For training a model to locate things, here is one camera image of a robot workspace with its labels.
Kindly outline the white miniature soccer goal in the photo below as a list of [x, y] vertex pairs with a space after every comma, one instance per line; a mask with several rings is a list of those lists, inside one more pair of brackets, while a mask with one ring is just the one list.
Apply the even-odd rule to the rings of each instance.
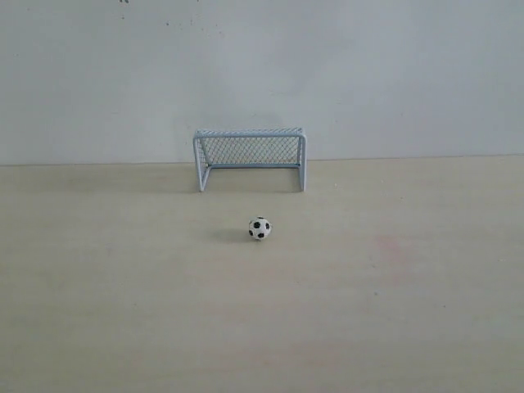
[[198, 129], [192, 139], [198, 187], [205, 191], [214, 169], [295, 169], [307, 184], [307, 137], [302, 128]]

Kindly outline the small black white soccer ball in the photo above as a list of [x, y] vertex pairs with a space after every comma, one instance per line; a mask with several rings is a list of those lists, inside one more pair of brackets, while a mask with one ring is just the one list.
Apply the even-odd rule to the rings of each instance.
[[263, 241], [272, 231], [272, 224], [265, 217], [256, 217], [249, 222], [248, 233], [256, 241]]

